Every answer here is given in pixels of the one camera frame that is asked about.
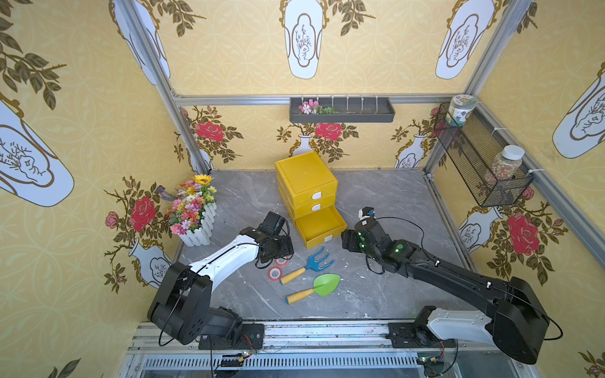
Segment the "yellow drawer cabinet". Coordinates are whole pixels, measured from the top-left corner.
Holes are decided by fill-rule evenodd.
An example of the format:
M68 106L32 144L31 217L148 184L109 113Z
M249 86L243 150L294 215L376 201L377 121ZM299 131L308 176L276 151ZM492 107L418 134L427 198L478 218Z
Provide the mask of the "yellow drawer cabinet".
M308 250L347 227L336 208L338 180L314 152L275 163L280 197Z

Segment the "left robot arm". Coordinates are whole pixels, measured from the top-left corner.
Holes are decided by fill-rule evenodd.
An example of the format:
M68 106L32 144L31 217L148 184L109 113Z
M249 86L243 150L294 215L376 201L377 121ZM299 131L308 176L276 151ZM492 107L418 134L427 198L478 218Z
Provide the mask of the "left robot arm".
M294 255L289 223L269 212L256 228L247 227L229 244L190 265L173 263L166 271L147 312L147 319L167 335L187 345L197 338L223 341L235 347L243 338L243 319L224 307L210 306L212 293L234 272L251 262L265 267Z

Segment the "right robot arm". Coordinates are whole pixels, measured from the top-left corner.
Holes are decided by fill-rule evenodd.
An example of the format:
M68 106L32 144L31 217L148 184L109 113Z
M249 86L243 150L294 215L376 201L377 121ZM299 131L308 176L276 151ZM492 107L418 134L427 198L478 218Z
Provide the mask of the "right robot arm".
M392 239L376 217L360 220L341 238L343 249L376 261L383 272L420 280L467 302L490 319L488 338L504 354L526 365L537 363L555 322L524 280L487 277L438 258L422 243Z

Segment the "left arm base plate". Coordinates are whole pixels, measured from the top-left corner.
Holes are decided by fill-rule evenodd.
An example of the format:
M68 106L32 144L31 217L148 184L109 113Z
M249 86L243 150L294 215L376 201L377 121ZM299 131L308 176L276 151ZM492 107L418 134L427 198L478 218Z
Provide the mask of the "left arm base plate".
M262 323L243 323L227 335L202 335L199 349L259 351L263 349L265 330Z

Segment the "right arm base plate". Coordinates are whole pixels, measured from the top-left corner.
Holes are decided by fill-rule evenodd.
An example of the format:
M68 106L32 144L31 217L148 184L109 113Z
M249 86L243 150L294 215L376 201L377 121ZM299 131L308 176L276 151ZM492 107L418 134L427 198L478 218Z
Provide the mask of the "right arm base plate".
M446 348L455 347L455 340L440 339L423 325L409 322L388 323L388 332L385 336L397 348L437 348L443 344Z

